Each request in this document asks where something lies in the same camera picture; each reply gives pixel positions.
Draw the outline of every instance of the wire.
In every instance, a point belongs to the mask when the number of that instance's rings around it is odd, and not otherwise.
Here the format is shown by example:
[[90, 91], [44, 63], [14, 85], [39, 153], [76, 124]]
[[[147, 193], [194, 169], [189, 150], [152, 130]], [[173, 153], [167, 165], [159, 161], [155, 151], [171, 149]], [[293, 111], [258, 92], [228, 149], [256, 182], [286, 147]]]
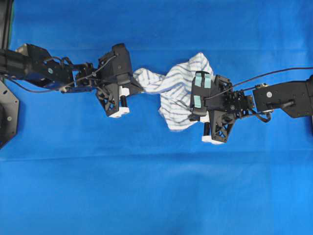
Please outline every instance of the wire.
[[60, 89], [62, 89], [62, 88], [64, 88], [64, 87], [67, 87], [67, 86], [70, 86], [70, 85], [74, 84], [75, 82], [81, 81], [81, 80], [83, 80], [83, 79], [88, 79], [89, 77], [96, 75], [101, 69], [103, 69], [103, 68], [108, 64], [108, 62], [109, 62], [110, 60], [112, 60], [112, 59], [115, 58], [115, 57], [116, 57], [116, 55], [110, 57], [102, 66], [100, 66], [96, 71], [92, 72], [91, 74], [89, 74], [89, 75], [87, 75], [87, 76], [84, 76], [84, 77], [80, 77], [80, 78], [76, 79], [75, 81], [72, 81], [72, 82], [70, 82], [70, 83], [68, 83], [68, 84], [66, 84], [66, 85], [63, 85], [63, 86], [61, 86], [61, 87], [57, 87], [57, 88], [54, 88], [54, 89], [51, 89], [51, 90], [44, 90], [44, 91], [34, 91], [34, 90], [30, 90], [30, 89], [28, 89], [28, 88], [22, 86], [20, 83], [14, 81], [14, 80], [11, 79], [11, 78], [8, 78], [8, 77], [4, 77], [4, 78], [8, 79], [10, 82], [13, 82], [14, 84], [16, 84], [17, 86], [19, 86], [20, 88], [24, 89], [25, 91], [32, 92], [32, 93], [47, 93], [47, 92], [52, 92], [52, 91], [58, 91], [58, 90], [60, 90]]
[[20, 88], [24, 89], [25, 91], [28, 91], [28, 92], [32, 92], [32, 93], [47, 93], [47, 92], [51, 92], [53, 90], [45, 90], [45, 91], [33, 91], [33, 90], [30, 90], [30, 89], [27, 89], [26, 87], [23, 87], [20, 83], [12, 80], [11, 78], [7, 78], [10, 82], [13, 82], [14, 84], [18, 85]]
[[271, 74], [279, 73], [279, 72], [285, 72], [285, 71], [289, 71], [289, 70], [313, 70], [313, 67], [295, 67], [295, 68], [288, 68], [288, 69], [283, 69], [283, 70], [276, 70], [276, 71], [272, 71], [272, 72], [267, 72], [267, 73], [258, 75], [258, 76], [256, 76], [256, 77], [250, 78], [250, 79], [248, 79], [248, 80], [246, 80], [246, 81], [237, 83], [237, 84], [231, 86], [230, 88], [227, 88], [225, 91], [222, 91], [222, 92], [220, 92], [220, 93], [218, 93], [218, 94], [215, 94], [215, 95], [213, 95], [213, 96], [211, 96], [211, 97], [205, 98], [205, 100], [215, 98], [215, 97], [217, 97], [217, 96], [219, 96], [219, 95], [224, 94], [225, 92], [228, 92], [229, 90], [233, 89], [234, 87], [240, 86], [240, 85], [242, 85], [242, 84], [244, 84], [244, 83], [246, 83], [246, 82], [250, 82], [250, 81], [255, 80], [255, 79], [257, 79], [257, 78], [265, 77], [265, 76], [267, 76], [267, 75], [271, 75]]
[[58, 60], [58, 61], [62, 62], [62, 59], [60, 57], [57, 57], [57, 56], [48, 57], [48, 58], [44, 59], [43, 62], [45, 63], [45, 62], [48, 62], [51, 60]]

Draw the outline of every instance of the metal plate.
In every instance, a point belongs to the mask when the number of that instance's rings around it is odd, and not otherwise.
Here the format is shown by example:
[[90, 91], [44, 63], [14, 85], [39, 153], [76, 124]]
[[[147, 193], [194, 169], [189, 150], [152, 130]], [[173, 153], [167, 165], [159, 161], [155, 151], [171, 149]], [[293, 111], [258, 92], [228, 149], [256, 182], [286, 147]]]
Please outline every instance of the metal plate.
[[0, 104], [4, 107], [4, 117], [0, 128], [0, 149], [17, 133], [19, 100], [0, 81]]

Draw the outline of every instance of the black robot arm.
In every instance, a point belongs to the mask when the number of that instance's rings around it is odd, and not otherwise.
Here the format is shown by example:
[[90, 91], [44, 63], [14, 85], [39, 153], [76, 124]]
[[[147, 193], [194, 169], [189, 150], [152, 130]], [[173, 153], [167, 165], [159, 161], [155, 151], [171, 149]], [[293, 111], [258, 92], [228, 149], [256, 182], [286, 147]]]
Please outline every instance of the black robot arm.
[[[256, 116], [268, 122], [274, 109], [282, 109], [293, 118], [313, 115], [313, 76], [306, 81], [272, 86], [261, 84], [239, 91], [232, 88], [228, 78], [211, 76], [204, 71], [196, 72], [192, 82], [192, 115], [189, 119], [204, 122], [202, 141], [227, 142], [237, 119]], [[245, 91], [252, 89], [255, 104], [251, 95], [245, 95]]]

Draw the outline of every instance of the white striped towel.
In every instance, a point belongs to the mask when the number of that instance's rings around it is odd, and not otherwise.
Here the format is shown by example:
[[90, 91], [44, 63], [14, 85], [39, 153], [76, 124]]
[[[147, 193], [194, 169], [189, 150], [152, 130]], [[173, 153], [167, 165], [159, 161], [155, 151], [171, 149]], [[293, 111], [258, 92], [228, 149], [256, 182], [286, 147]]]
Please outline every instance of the white striped towel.
[[159, 113], [172, 131], [182, 131], [196, 123], [188, 119], [191, 114], [189, 108], [191, 85], [196, 71], [206, 71], [213, 75], [209, 61], [203, 53], [198, 53], [186, 63], [175, 65], [166, 76], [147, 69], [138, 69], [134, 72], [134, 78], [146, 93], [160, 94]]

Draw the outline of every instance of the blue backdrop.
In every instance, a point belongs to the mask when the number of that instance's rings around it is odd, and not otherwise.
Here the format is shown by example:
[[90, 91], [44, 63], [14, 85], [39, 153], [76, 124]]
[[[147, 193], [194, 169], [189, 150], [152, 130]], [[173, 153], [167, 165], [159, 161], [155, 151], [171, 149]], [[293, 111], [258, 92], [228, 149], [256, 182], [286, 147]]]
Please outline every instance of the blue backdrop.
[[[97, 65], [124, 42], [134, 70], [158, 73], [202, 51], [237, 83], [312, 66], [312, 12], [310, 0], [16, 0], [11, 49], [31, 43]], [[239, 120], [215, 146], [201, 142], [200, 123], [170, 132], [159, 95], [129, 98], [131, 113], [113, 119], [93, 93], [8, 86], [21, 106], [18, 134], [0, 151], [1, 235], [313, 232], [309, 118]]]

